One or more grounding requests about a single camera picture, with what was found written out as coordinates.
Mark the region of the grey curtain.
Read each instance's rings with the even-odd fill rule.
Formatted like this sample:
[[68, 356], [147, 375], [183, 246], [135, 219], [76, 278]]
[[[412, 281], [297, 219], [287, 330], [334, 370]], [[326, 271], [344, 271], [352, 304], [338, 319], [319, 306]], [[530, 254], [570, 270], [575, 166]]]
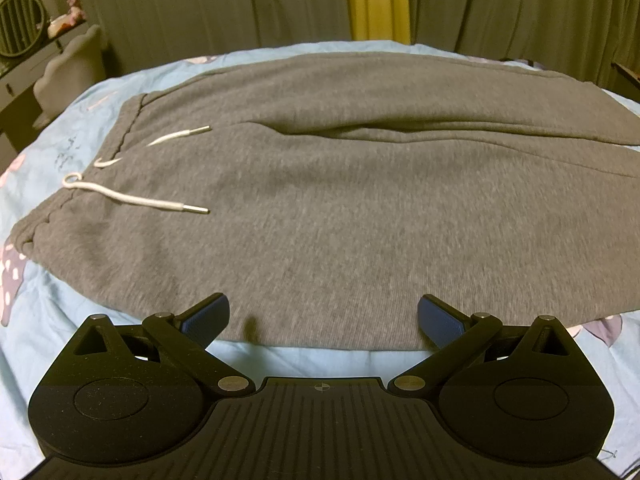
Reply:
[[[348, 0], [81, 0], [117, 68], [353, 40]], [[410, 44], [527, 60], [601, 86], [639, 66], [639, 0], [409, 0]]]

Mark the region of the pink plush toy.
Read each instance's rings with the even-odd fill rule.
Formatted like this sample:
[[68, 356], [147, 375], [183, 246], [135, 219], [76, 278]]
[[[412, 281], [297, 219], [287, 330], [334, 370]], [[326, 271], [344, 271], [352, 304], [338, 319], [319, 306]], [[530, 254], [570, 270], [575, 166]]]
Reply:
[[87, 14], [82, 8], [81, 0], [67, 0], [68, 11], [65, 14], [52, 18], [47, 28], [49, 39], [61, 36], [63, 32], [85, 23]]

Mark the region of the grey sweatpants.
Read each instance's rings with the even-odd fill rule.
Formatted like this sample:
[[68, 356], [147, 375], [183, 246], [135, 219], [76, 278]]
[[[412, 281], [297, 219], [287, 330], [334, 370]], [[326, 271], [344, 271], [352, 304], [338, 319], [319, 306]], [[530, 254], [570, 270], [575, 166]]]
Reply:
[[427, 293], [508, 324], [636, 310], [638, 145], [563, 74], [297, 55], [129, 99], [10, 240], [136, 318], [223, 292], [231, 340], [414, 350]]

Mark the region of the dark desk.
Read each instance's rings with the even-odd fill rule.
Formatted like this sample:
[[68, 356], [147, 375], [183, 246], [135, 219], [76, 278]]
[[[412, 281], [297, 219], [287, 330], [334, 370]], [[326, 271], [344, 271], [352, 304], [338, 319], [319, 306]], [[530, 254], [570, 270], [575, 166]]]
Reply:
[[15, 64], [1, 76], [1, 133], [17, 153], [37, 139], [39, 131], [32, 124], [41, 114], [34, 96], [34, 84], [43, 76], [47, 64], [62, 53], [77, 36], [89, 28], [81, 24], [55, 40], [46, 42], [28, 58]]

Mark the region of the grey upholstered chair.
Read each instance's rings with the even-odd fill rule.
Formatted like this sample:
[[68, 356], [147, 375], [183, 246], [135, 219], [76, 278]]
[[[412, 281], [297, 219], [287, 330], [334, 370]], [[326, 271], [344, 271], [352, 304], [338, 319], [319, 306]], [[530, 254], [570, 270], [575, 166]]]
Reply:
[[99, 25], [91, 25], [52, 58], [35, 82], [34, 96], [41, 113], [32, 124], [34, 129], [46, 128], [78, 96], [105, 78], [102, 29]]

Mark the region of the light blue patterned bedsheet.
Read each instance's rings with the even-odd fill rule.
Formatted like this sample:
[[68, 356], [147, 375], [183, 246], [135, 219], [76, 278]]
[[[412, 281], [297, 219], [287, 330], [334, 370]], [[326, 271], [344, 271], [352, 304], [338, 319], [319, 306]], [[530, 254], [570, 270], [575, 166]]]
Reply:
[[[54, 193], [62, 177], [85, 169], [111, 130], [122, 103], [164, 90], [193, 76], [245, 63], [305, 53], [402, 52], [393, 41], [329, 41], [292, 47], [200, 56], [140, 70], [96, 84], [14, 158], [1, 177], [1, 229], [9, 233]], [[27, 404], [52, 361], [96, 305], [28, 261], [12, 245], [1, 247], [1, 474], [21, 479], [43, 459], [30, 430]], [[614, 424], [601, 460], [619, 476], [639, 474], [639, 317], [629, 312], [570, 331], [608, 388]], [[423, 351], [342, 351], [261, 347], [218, 340], [219, 359], [255, 382], [267, 376], [390, 379], [424, 358]]]

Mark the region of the round black fan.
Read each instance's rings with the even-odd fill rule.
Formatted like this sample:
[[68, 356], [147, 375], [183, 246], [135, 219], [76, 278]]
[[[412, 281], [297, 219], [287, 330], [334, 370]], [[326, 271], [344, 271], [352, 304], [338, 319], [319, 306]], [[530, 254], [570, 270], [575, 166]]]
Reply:
[[1, 56], [20, 58], [46, 36], [48, 14], [42, 0], [2, 0]]

